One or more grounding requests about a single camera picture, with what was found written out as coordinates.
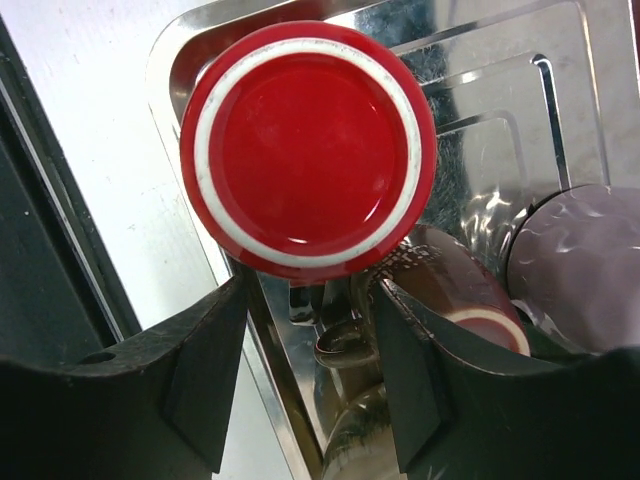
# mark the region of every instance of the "mug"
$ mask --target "mug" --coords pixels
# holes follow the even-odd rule
[[[542,330],[593,353],[640,345],[640,190],[586,185],[516,235],[509,293]]]
[[[382,279],[392,280],[433,312],[485,340],[530,355],[518,313],[496,278],[452,236],[434,227],[416,225],[382,262],[352,276],[351,298],[363,322],[359,331],[364,338],[356,342],[351,331],[350,341],[358,345],[358,350],[334,351],[330,364],[347,367],[364,362],[365,355],[371,358],[371,350],[377,352],[372,311],[375,305],[371,304],[369,290]],[[324,335],[337,336],[331,329]],[[328,343],[322,337],[318,341],[318,345]],[[322,355],[325,364],[329,364],[328,357],[325,347]]]
[[[398,245],[430,196],[435,138],[420,86],[389,49],[297,21],[247,35],[207,68],[180,157],[209,234],[297,288],[361,271]]]

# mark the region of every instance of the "metal tray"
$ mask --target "metal tray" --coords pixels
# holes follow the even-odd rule
[[[158,38],[149,103],[181,183],[186,102],[227,46],[300,19],[371,35],[410,67],[435,115],[438,174],[421,221],[456,236],[501,277],[531,206],[580,184],[640,184],[631,8],[628,0],[220,0],[185,13]],[[191,213],[221,283],[230,271],[224,254]],[[245,355],[294,478],[316,479],[337,415],[376,373],[347,379],[318,366],[318,330],[290,324],[287,283],[256,279]]]

